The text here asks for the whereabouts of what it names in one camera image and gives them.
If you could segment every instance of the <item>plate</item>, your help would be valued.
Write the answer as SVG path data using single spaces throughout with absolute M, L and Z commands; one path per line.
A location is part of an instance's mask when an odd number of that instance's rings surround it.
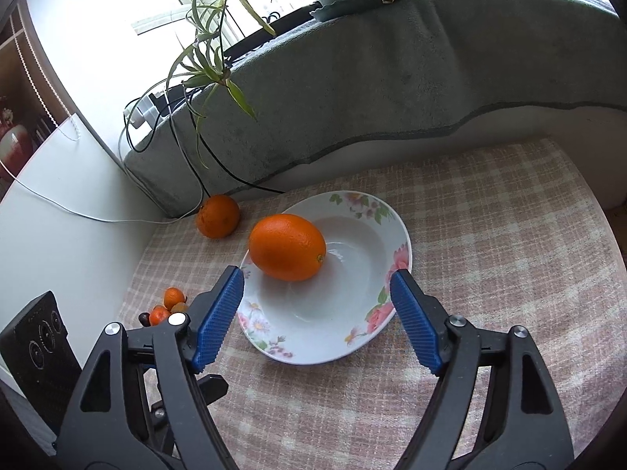
M 396 312 L 390 277 L 411 271 L 405 224 L 386 202 L 355 191 L 318 194 L 284 213 L 315 224 L 327 243 L 325 260 L 311 279 L 286 282 L 261 272 L 246 252 L 239 325 L 255 348 L 280 362 L 320 364 L 348 355 Z

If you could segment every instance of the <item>plate rim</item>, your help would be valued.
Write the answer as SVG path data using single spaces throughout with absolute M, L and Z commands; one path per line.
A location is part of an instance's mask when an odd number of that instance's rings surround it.
M 413 255 L 413 249 L 411 247 L 411 239 L 410 239 L 410 233 L 407 230 L 407 226 L 405 225 L 405 221 L 403 221 L 403 219 L 400 217 L 399 213 L 394 210 L 393 207 L 391 207 L 391 205 L 387 202 L 382 200 L 381 198 L 379 198 L 378 196 L 375 196 L 374 194 L 368 194 L 367 192 L 362 192 L 362 191 L 358 191 L 358 190 L 353 190 L 353 189 L 337 189 L 337 190 L 333 190 L 333 191 L 325 191 L 325 192 L 320 192 L 318 194 L 313 194 L 311 196 L 308 196 L 305 199 L 302 199 L 299 202 L 294 203 L 293 205 L 289 206 L 288 208 L 286 208 L 284 211 L 282 211 L 281 213 L 287 213 L 288 210 L 292 210 L 294 207 L 297 207 L 298 205 L 309 201 L 311 198 L 315 198 L 317 196 L 323 196 L 323 195 L 333 195 L 336 193 L 355 193 L 355 194 L 361 194 L 363 196 L 368 196 L 370 198 L 372 198 L 374 201 L 377 201 L 379 203 L 383 203 L 385 206 L 388 207 L 388 209 L 390 210 L 390 212 L 396 216 L 396 220 L 400 222 L 400 225 L 405 233 L 405 237 L 407 239 L 407 247 L 408 247 L 408 252 L 409 252 L 409 263 L 408 263 L 408 271 L 411 273 L 411 269 L 413 266 L 413 261 L 414 261 L 414 255 Z M 239 267 L 241 268 L 244 264 L 245 261 L 247 259 L 249 255 L 249 250 L 248 248 L 246 248 L 246 252 L 244 254 L 244 257 L 242 258 Z M 386 326 L 388 325 L 388 323 L 390 323 L 392 321 L 392 319 L 394 318 L 394 315 L 396 315 L 396 308 L 393 306 L 392 307 L 392 311 L 390 311 L 390 313 L 388 314 L 387 318 L 385 318 L 385 320 L 379 325 L 379 327 L 377 327 L 376 330 L 374 330 L 371 334 L 368 334 L 367 338 L 363 338 L 361 341 L 359 341 L 357 344 L 353 345 L 353 346 L 346 346 L 346 352 L 335 356 L 333 358 L 328 358 L 328 359 L 324 359 L 324 360 L 320 360 L 320 361 L 315 361 L 315 362 L 294 362 L 293 360 L 287 359 L 287 358 L 281 358 L 280 355 L 277 354 L 269 354 L 264 350 L 261 350 L 260 348 L 258 348 L 252 341 L 252 339 L 250 338 L 250 336 L 247 334 L 246 329 L 244 329 L 244 327 L 242 326 L 241 320 L 239 319 L 239 316 L 237 316 L 237 324 L 239 325 L 240 330 L 242 331 L 242 333 L 246 336 L 246 339 L 248 340 L 248 342 L 252 345 L 253 348 L 255 348 L 255 350 L 259 351 L 260 353 L 264 354 L 266 357 L 272 359 L 272 360 L 276 360 L 277 362 L 281 362 L 284 364 L 290 364 L 292 366 L 315 366 L 315 365 L 319 365 L 319 364 L 326 364 L 328 362 L 333 362 L 334 360 L 338 360 L 341 358 L 346 357 L 347 355 L 350 355 L 351 353 L 353 353 L 354 351 L 357 351 L 359 348 L 362 348 L 363 346 L 367 345 L 370 341 L 372 341 L 375 337 L 377 337 L 379 335 L 379 333 L 386 328 Z

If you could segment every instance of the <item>brown fruit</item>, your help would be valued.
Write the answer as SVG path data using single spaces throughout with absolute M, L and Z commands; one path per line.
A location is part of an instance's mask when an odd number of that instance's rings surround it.
M 235 231 L 239 207 L 233 198 L 217 194 L 209 198 L 196 214 L 196 227 L 210 239 L 221 239 Z
M 185 295 L 183 295 L 183 292 L 178 288 L 168 288 L 163 294 L 163 305 L 165 306 L 165 309 L 170 311 L 174 306 L 176 306 L 176 304 L 179 302 L 185 302 L 186 300 Z
M 269 276 L 305 280 L 320 270 L 327 244 L 308 220 L 277 213 L 256 224 L 248 238 L 248 250 L 253 263 Z
M 171 313 L 187 313 L 188 306 L 184 303 L 176 304 L 171 310 Z
M 167 320 L 170 316 L 170 311 L 165 309 L 164 306 L 155 306 L 155 308 L 150 313 L 150 326 L 158 325 L 159 323 Z

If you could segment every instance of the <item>gray towel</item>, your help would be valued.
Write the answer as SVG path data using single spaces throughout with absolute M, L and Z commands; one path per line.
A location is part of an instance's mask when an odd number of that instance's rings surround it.
M 201 132 L 233 173 L 258 182 L 357 141 L 445 136 L 499 108 L 627 110 L 626 74 L 627 31 L 594 0 L 402 0 L 308 22 L 249 55 L 233 80 L 258 122 L 219 90 Z M 206 152 L 202 166 L 187 109 L 174 122 L 212 193 L 241 188 Z M 197 202 L 167 123 L 125 164 L 169 215 Z

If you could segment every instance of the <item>red vase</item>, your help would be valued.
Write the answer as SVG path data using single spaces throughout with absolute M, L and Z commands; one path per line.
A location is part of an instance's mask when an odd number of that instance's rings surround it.
M 17 177 L 33 155 L 33 142 L 23 125 L 14 125 L 2 131 L 0 132 L 0 161 Z M 6 172 L 1 164 L 0 177 L 9 183 L 13 181 L 13 177 Z

